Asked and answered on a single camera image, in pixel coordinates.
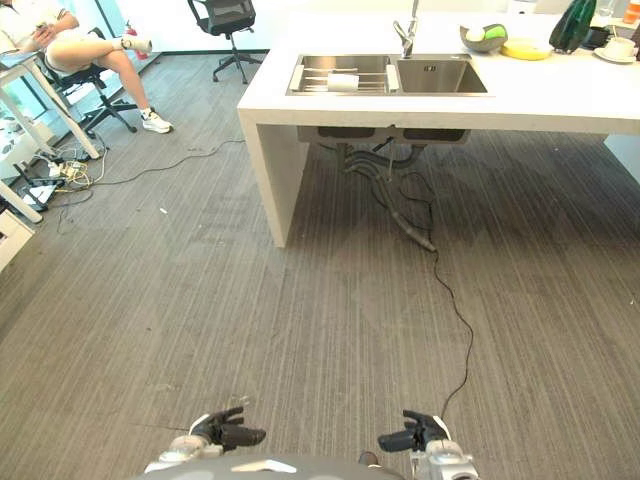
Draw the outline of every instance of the plate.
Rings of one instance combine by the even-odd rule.
[[[607,60],[609,62],[614,62],[614,63],[633,63],[636,61],[636,57],[634,57],[633,55],[630,57],[625,57],[625,58],[612,58],[612,57],[608,57],[605,53],[604,53],[604,48],[596,48],[593,53],[596,54],[597,57],[602,58],[603,60]]]

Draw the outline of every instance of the green bottle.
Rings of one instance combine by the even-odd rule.
[[[573,0],[553,29],[549,43],[561,53],[573,53],[586,37],[596,11],[596,0]]]

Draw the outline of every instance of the stainless steel sink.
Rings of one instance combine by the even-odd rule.
[[[468,55],[421,55],[398,59],[402,91],[422,95],[486,94]]]
[[[289,90],[295,95],[389,94],[397,89],[389,83],[391,69],[395,76],[388,55],[305,55],[298,59]]]
[[[485,96],[467,54],[302,55],[287,95]]]

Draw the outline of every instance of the black office chair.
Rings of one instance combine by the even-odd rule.
[[[100,38],[104,38],[104,35],[99,28],[94,28],[93,30],[91,30],[91,32],[95,32]],[[44,59],[41,62],[41,66],[43,66],[43,68],[45,69],[45,76],[47,76],[53,82],[56,89],[61,93],[71,89],[76,85],[83,85],[85,83],[92,83],[95,89],[98,91],[102,106],[96,108],[95,110],[91,110],[90,112],[86,112],[84,114],[84,118],[81,121],[84,129],[87,132],[91,132],[91,130],[93,130],[96,125],[98,125],[107,117],[117,118],[122,123],[124,123],[127,129],[132,133],[135,133],[137,131],[136,127],[129,125],[129,123],[124,118],[122,118],[120,112],[125,110],[133,110],[138,107],[132,103],[126,103],[121,99],[112,102],[103,92],[103,90],[106,89],[107,86],[100,78],[100,74],[106,71],[106,68],[99,67],[98,65],[92,63],[91,66],[86,70],[80,70],[79,72],[73,73],[71,75],[61,76],[57,71],[50,68],[44,61]]]
[[[198,26],[210,35],[224,35],[227,40],[231,40],[231,52],[232,55],[220,60],[219,67],[213,72],[213,81],[218,81],[216,75],[219,71],[224,70],[232,63],[235,63],[238,69],[242,72],[242,83],[247,84],[247,77],[242,69],[241,62],[247,63],[262,63],[260,60],[238,52],[236,44],[233,41],[233,34],[235,32],[241,32],[249,30],[253,32],[251,26],[256,21],[256,11],[253,9],[251,0],[195,0],[201,3],[207,9],[209,18],[200,18],[198,11],[196,10],[193,2],[194,0],[187,0],[189,8],[196,17]]]

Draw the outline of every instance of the white desk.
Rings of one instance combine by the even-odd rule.
[[[462,128],[640,134],[640,63],[616,65],[578,50],[528,62],[473,54],[487,97],[287,96],[301,54],[398,54],[392,27],[409,14],[312,15],[291,18],[290,31],[267,55],[238,113],[274,242],[284,247],[307,146],[298,125]],[[504,23],[511,37],[548,39],[559,16],[436,13],[420,15],[414,54],[472,53],[459,24]]]
[[[17,65],[14,65],[9,70],[5,70],[0,72],[0,87],[3,85],[7,85],[9,82],[20,78],[23,75],[30,73],[38,82],[40,87],[44,90],[44,92],[53,100],[54,108],[58,112],[58,115],[62,117],[64,122],[67,124],[71,133],[78,139],[80,144],[84,147],[85,151],[89,154],[89,156],[93,159],[100,158],[98,151],[95,149],[87,135],[84,131],[78,126],[78,124],[73,120],[71,113],[64,105],[62,99],[58,96],[56,91],[49,85],[49,82],[42,74],[38,65],[36,64],[36,54],[34,53],[31,56],[25,57],[25,59]],[[46,142],[40,138],[37,130],[33,127],[31,122],[20,113],[18,107],[13,103],[11,98],[4,92],[2,88],[0,88],[0,100],[7,106],[11,113],[14,115],[16,120],[20,122],[25,131],[31,135],[34,139],[38,147],[47,153],[53,154],[53,149],[46,144]],[[30,221],[37,223],[42,220],[42,216],[36,212],[33,208],[27,205],[22,199],[16,195],[13,190],[11,190],[7,185],[4,184],[0,180],[0,196],[5,198],[11,205],[13,205],[20,213],[22,213],[25,217],[27,217]]]

